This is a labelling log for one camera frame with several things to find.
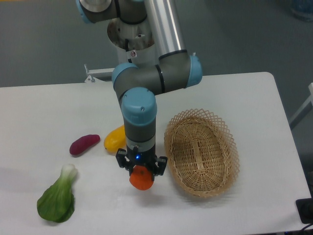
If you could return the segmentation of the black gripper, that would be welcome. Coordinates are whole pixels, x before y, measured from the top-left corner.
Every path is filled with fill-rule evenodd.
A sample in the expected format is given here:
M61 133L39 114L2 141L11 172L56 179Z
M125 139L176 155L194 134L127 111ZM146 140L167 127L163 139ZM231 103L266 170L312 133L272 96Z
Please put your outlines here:
M156 176L164 174L168 161L165 156L156 156L155 146L144 152L131 150L128 146L127 150L119 148L115 157L119 167L126 169L130 176L136 165L146 167L152 175L152 181L155 180Z

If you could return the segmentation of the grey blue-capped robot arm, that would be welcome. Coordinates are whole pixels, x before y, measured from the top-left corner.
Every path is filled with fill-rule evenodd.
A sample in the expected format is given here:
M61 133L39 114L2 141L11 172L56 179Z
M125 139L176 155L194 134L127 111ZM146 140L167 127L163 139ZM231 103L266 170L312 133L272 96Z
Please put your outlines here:
M117 150L117 162L129 173L143 166L154 179L167 165L166 157L156 156L156 95L197 85L202 79L198 57L187 53L176 4L172 0L79 0L76 5L86 22L121 20L119 34L127 52L131 52L130 40L138 37L135 30L148 25L144 37L156 45L158 64L140 67L129 60L116 66L111 78L127 146Z

